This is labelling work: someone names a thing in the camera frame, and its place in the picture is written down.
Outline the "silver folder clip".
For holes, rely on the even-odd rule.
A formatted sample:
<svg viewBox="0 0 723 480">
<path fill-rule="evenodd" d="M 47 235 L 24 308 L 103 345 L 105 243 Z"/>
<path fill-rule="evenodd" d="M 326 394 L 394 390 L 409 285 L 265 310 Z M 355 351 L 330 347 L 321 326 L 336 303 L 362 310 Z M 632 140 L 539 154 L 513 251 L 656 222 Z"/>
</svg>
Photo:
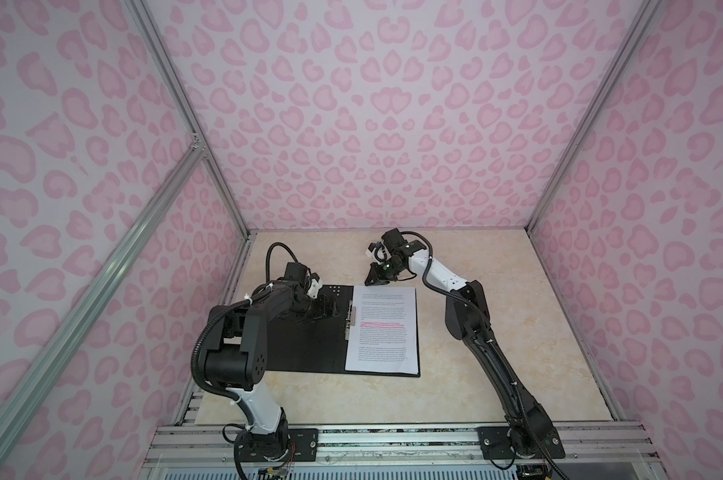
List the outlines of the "silver folder clip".
<svg viewBox="0 0 723 480">
<path fill-rule="evenodd" d="M 352 328 L 355 326 L 356 308 L 353 302 L 349 303 L 344 328 L 344 340 L 349 342 Z"/>
</svg>

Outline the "aluminium corner post left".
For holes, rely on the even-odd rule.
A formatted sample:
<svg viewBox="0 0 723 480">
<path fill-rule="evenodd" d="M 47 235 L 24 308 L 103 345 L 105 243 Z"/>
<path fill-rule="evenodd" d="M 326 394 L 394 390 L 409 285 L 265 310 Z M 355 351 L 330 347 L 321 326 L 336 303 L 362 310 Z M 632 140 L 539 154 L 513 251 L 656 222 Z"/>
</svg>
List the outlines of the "aluminium corner post left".
<svg viewBox="0 0 723 480">
<path fill-rule="evenodd" d="M 201 150 L 204 164 L 212 177 L 215 188 L 222 197 L 222 203 L 232 218 L 236 230 L 244 239 L 249 238 L 250 231 L 246 227 L 242 214 L 236 205 L 222 168 L 199 122 L 199 117 L 191 103 L 181 76 L 171 59 L 167 44 L 155 22 L 148 3 L 143 0 L 127 0 L 124 4 L 146 44 L 147 51 L 166 85 L 168 94 L 181 120 L 184 122 L 186 130 L 193 139 L 193 145 Z"/>
</svg>

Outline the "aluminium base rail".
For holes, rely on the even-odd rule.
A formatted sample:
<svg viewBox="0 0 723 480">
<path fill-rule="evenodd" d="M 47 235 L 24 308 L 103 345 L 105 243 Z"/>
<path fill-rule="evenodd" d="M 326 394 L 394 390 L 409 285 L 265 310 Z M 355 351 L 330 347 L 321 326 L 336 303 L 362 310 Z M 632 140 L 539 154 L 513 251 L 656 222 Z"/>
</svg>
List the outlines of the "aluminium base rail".
<svg viewBox="0 0 723 480">
<path fill-rule="evenodd" d="M 543 449 L 516 454 L 502 423 L 298 426 L 273 462 L 220 425 L 161 427 L 142 479 L 665 479 L 645 428 L 630 421 L 555 424 Z"/>
</svg>

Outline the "blue folder with black inside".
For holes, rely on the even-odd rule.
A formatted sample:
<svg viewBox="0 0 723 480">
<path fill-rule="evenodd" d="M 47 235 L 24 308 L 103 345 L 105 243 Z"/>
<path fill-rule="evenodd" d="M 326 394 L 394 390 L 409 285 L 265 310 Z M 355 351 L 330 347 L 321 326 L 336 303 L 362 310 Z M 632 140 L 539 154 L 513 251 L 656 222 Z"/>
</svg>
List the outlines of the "blue folder with black inside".
<svg viewBox="0 0 723 480">
<path fill-rule="evenodd" d="M 347 343 L 344 340 L 345 320 L 354 286 L 325 285 L 319 294 L 333 294 L 339 314 L 320 321 L 298 321 L 288 312 L 267 325 L 266 369 L 281 372 L 361 374 L 344 369 Z"/>
</svg>

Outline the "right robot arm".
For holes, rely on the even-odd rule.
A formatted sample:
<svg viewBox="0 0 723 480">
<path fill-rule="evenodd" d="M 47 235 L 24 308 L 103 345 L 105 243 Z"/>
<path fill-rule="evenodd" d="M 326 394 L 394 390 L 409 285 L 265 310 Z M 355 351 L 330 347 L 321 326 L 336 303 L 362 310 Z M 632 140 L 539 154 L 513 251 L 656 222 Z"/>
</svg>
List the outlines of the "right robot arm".
<svg viewBox="0 0 723 480">
<path fill-rule="evenodd" d="M 497 343 L 481 282 L 466 280 L 444 266 L 431 242 L 414 231 L 391 229 L 369 244 L 366 286 L 401 280 L 407 271 L 428 290 L 445 298 L 445 326 L 479 362 L 501 402 L 509 424 L 505 451 L 511 460 L 541 458 L 549 463 L 565 457 L 563 440 L 545 408 L 527 390 Z"/>
</svg>

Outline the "aluminium corner post right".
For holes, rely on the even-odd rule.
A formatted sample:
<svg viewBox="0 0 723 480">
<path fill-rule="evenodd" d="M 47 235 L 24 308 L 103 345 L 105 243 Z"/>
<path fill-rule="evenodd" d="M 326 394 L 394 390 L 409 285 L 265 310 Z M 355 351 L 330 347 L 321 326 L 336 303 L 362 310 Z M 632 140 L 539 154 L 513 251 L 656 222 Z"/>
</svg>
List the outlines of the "aluminium corner post right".
<svg viewBox="0 0 723 480">
<path fill-rule="evenodd" d="M 609 66 L 605 69 L 605 75 L 603 75 L 603 78 L 597 83 L 597 89 L 595 89 L 595 94 L 593 94 L 591 102 L 587 104 L 587 108 L 585 108 L 585 112 L 583 112 L 583 117 L 581 117 L 581 120 L 577 123 L 575 132 L 573 132 L 571 141 L 567 144 L 567 148 L 563 150 L 561 160 L 559 160 L 557 167 L 553 170 L 553 175 L 551 175 L 549 182 L 545 185 L 543 195 L 541 195 L 539 203 L 535 206 L 529 223 L 525 226 L 525 232 L 527 232 L 529 238 L 533 237 L 533 233 L 541 227 L 543 217 L 545 217 L 545 213 L 547 213 L 547 210 L 549 210 L 549 207 L 553 204 L 553 198 L 555 198 L 557 190 L 559 190 L 559 187 L 563 184 L 565 175 L 571 170 L 571 166 L 573 166 L 573 163 L 577 160 L 579 152 L 583 150 L 585 140 L 587 140 L 587 137 L 589 137 L 589 134 L 591 134 L 591 131 L 593 131 L 593 128 L 597 125 L 599 116 L 601 116 L 603 110 L 607 108 L 611 96 L 615 93 L 615 89 L 619 86 L 619 82 L 621 82 L 621 78 L 623 78 L 623 75 L 625 75 L 625 72 L 629 69 L 631 62 L 637 57 L 643 42 L 645 42 L 645 38 L 649 36 L 651 30 L 653 30 L 653 26 L 657 23 L 661 14 L 663 14 L 665 4 L 667 4 L 667 2 L 661 0 L 645 0 L 641 2 L 639 11 L 635 14 L 629 28 L 627 28 L 627 34 L 625 34 L 625 37 L 623 37 L 623 40 L 619 43 L 619 48 L 615 51 L 611 63 L 609 63 Z"/>
</svg>

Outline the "printed paper sheet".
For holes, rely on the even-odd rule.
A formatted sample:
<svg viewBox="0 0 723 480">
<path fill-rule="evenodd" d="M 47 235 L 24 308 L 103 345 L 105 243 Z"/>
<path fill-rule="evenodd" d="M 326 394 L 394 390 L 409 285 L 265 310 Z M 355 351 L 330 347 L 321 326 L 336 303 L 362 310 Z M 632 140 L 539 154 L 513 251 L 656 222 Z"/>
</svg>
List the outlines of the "printed paper sheet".
<svg viewBox="0 0 723 480">
<path fill-rule="evenodd" d="M 361 374 L 421 374 L 415 288 L 353 288 L 344 369 Z"/>
</svg>

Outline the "aluminium diagonal wall bar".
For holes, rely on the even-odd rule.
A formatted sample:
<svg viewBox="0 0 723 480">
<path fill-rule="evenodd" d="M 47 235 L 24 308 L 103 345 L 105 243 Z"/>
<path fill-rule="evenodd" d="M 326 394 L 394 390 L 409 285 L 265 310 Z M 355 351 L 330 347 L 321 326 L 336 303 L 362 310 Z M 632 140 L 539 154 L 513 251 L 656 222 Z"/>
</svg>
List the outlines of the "aluminium diagonal wall bar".
<svg viewBox="0 0 723 480">
<path fill-rule="evenodd" d="M 103 314 L 157 226 L 163 222 L 184 184 L 203 160 L 205 149 L 206 145 L 200 142 L 189 147 L 0 406 L 0 466 L 23 436 L 94 322 Z"/>
</svg>

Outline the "aluminium corner post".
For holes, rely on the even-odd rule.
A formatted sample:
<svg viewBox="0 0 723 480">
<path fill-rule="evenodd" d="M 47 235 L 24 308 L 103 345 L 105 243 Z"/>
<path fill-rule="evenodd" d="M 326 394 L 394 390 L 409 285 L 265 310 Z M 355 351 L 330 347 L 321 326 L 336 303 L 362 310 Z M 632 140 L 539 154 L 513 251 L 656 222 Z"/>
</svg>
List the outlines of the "aluminium corner post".
<svg viewBox="0 0 723 480">
<path fill-rule="evenodd" d="M 193 145 L 201 150 L 204 164 L 212 177 L 215 188 L 222 197 L 222 203 L 232 218 L 236 230 L 244 239 L 249 238 L 250 231 L 246 227 L 242 214 L 236 205 L 222 168 L 199 122 L 199 117 L 191 103 L 181 76 L 171 59 L 167 44 L 155 22 L 148 3 L 143 0 L 127 0 L 124 4 L 146 44 L 147 51 L 166 85 L 168 94 L 181 120 L 184 122 L 186 130 L 193 139 Z"/>
<path fill-rule="evenodd" d="M 587 137 L 589 137 L 589 134 L 591 134 L 591 131 L 593 131 L 593 128 L 597 125 L 599 116 L 601 116 L 603 110 L 607 108 L 611 96 L 615 93 L 615 89 L 619 86 L 619 82 L 621 82 L 621 78 L 623 78 L 623 75 L 625 75 L 625 72 L 629 69 L 631 62 L 637 57 L 643 42 L 645 42 L 645 38 L 649 36 L 651 30 L 653 30 L 653 26 L 657 23 L 661 14 L 663 14 L 665 4 L 667 4 L 667 2 L 661 0 L 645 0 L 641 2 L 639 11 L 635 14 L 629 28 L 627 28 L 627 34 L 625 34 L 625 37 L 623 37 L 623 40 L 619 43 L 619 48 L 615 51 L 611 63 L 609 63 L 609 66 L 605 69 L 605 75 L 603 75 L 603 78 L 597 83 L 597 89 L 595 89 L 595 94 L 593 94 L 591 102 L 587 104 L 587 108 L 585 108 L 585 112 L 583 112 L 583 117 L 581 117 L 581 120 L 577 123 L 575 132 L 573 132 L 571 141 L 567 144 L 567 148 L 563 150 L 561 160 L 559 160 L 557 167 L 553 170 L 553 175 L 551 175 L 549 182 L 545 185 L 543 195 L 541 195 L 539 203 L 535 206 L 529 223 L 525 226 L 525 232 L 527 232 L 529 238 L 533 237 L 533 233 L 541 227 L 543 217 L 545 217 L 545 213 L 547 213 L 547 210 L 549 210 L 549 207 L 553 204 L 553 198 L 555 198 L 557 190 L 559 190 L 559 187 L 563 184 L 565 175 L 571 170 L 571 166 L 573 166 L 573 163 L 577 160 L 579 152 L 583 150 L 585 140 L 587 140 Z"/>
</svg>

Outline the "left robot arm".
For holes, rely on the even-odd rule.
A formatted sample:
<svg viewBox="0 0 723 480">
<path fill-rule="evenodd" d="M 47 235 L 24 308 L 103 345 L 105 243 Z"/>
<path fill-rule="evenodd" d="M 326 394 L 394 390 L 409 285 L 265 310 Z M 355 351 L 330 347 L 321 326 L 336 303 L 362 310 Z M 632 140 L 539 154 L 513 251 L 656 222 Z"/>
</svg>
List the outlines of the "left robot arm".
<svg viewBox="0 0 723 480">
<path fill-rule="evenodd" d="M 267 366 L 267 327 L 282 318 L 307 320 L 330 311 L 333 302 L 319 294 L 320 277 L 299 263 L 286 264 L 283 276 L 268 280 L 235 304 L 212 308 L 190 356 L 190 374 L 203 391 L 239 407 L 245 424 L 234 451 L 245 448 L 267 460 L 289 454 L 288 421 L 283 408 L 260 384 Z"/>
</svg>

